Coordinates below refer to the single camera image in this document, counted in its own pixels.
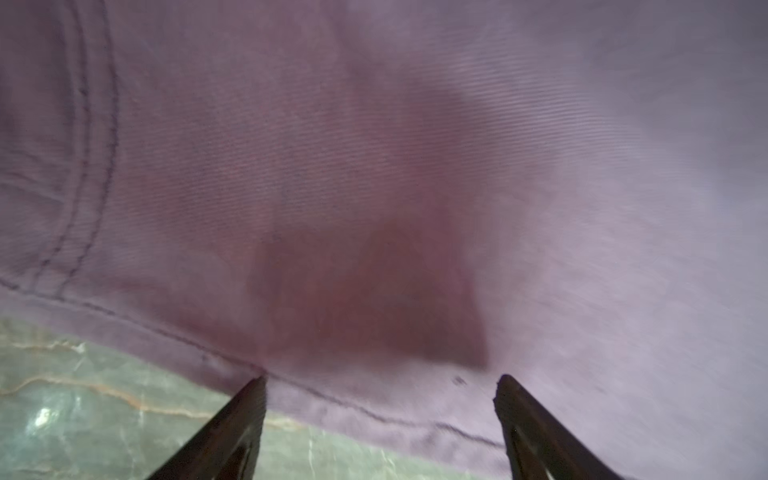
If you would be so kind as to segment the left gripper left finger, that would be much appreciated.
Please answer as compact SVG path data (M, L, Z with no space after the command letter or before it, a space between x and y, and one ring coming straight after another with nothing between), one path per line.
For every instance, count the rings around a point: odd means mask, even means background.
M252 479L267 412L267 379L248 382L149 480Z

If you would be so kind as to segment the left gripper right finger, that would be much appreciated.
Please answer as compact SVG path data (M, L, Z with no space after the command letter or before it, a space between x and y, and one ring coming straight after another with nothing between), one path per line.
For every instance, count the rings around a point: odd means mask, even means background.
M513 376L499 379L494 408L514 479L621 479Z

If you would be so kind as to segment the purple trousers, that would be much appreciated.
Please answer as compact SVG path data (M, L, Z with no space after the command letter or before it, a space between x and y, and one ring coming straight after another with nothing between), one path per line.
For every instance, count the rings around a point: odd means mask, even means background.
M506 475L767 475L763 1L5 1L1 307Z

